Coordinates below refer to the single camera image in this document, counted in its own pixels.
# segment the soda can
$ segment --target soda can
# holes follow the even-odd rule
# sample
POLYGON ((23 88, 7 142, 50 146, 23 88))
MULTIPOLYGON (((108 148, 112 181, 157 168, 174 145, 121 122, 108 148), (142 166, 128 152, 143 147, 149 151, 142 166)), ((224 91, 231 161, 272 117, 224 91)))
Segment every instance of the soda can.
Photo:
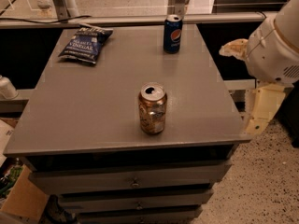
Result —
POLYGON ((183 20, 179 15, 168 15, 164 22, 164 51, 177 53, 180 47, 183 20))
POLYGON ((138 96, 141 129, 148 134, 160 133, 165 127, 167 94, 164 87, 150 82, 141 88, 138 96))

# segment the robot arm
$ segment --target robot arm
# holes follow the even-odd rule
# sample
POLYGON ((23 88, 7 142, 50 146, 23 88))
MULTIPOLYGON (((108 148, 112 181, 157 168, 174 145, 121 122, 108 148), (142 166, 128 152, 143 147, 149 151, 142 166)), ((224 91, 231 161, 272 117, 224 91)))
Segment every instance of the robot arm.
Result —
POLYGON ((243 60, 260 86, 246 94, 245 131, 261 133, 285 98, 284 89, 299 79, 299 0, 264 20, 249 39, 221 47, 220 55, 243 60))

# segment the terrazzo floor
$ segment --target terrazzo floor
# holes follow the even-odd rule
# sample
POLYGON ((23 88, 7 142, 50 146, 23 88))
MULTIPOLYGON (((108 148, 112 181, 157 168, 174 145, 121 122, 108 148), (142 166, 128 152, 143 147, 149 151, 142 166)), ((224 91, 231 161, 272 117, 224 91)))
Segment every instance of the terrazzo floor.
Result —
POLYGON ((193 224, 299 223, 299 149, 277 119, 232 162, 193 224))

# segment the pepsi can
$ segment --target pepsi can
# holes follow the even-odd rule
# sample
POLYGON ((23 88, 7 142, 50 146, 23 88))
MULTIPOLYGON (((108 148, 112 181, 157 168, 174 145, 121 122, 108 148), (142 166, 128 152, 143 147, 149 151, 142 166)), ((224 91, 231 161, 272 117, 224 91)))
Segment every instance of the pepsi can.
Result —
POLYGON ((164 50, 177 53, 180 47, 183 20, 179 15, 168 15, 164 22, 164 50))

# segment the cabinet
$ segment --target cabinet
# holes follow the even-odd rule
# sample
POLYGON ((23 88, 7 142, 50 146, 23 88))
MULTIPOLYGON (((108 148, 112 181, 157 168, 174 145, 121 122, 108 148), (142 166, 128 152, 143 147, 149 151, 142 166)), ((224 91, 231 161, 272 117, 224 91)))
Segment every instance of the cabinet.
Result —
POLYGON ((76 32, 64 30, 7 145, 80 223, 192 220, 250 140, 196 25, 177 54, 163 52, 163 29, 115 28, 95 66, 58 57, 76 32), (157 135, 139 127, 151 81, 168 96, 157 135))

